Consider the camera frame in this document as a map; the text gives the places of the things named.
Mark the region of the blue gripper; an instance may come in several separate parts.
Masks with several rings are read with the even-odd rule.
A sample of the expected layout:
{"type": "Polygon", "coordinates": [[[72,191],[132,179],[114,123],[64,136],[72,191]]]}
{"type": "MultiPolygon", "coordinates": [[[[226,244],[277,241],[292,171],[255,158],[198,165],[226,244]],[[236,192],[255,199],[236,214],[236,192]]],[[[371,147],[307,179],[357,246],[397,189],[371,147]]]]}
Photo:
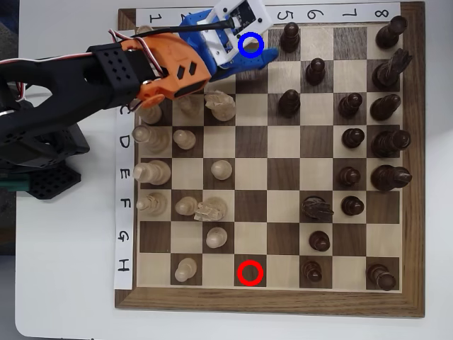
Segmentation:
{"type": "MultiPolygon", "coordinates": [[[[209,12],[197,12],[188,14],[182,20],[180,27],[182,26],[195,26],[198,21],[205,20],[209,12]]],[[[206,64],[206,67],[210,72],[215,72],[210,82],[219,81],[230,77],[231,75],[251,71],[251,70],[261,70],[265,68],[269,63],[274,61],[279,52],[276,47],[266,48],[262,53],[253,58],[244,57],[241,53],[238,53],[232,61],[227,62],[226,64],[217,66],[215,59],[213,58],[205,39],[203,38],[201,32],[185,32],[179,33],[181,39],[187,42],[202,58],[203,62],[206,64]]]]}

